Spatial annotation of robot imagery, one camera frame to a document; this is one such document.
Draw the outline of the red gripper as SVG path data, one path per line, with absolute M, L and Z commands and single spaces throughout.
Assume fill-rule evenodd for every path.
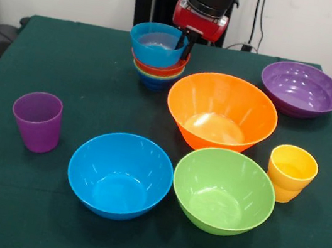
M 194 31 L 204 40 L 215 42 L 228 27 L 228 17 L 210 18 L 198 13 L 187 0 L 178 0 L 172 16 L 174 25 L 182 29 L 182 34 L 175 46 L 175 49 L 183 48 L 180 59 L 186 60 L 193 46 L 197 41 L 197 35 L 189 34 Z

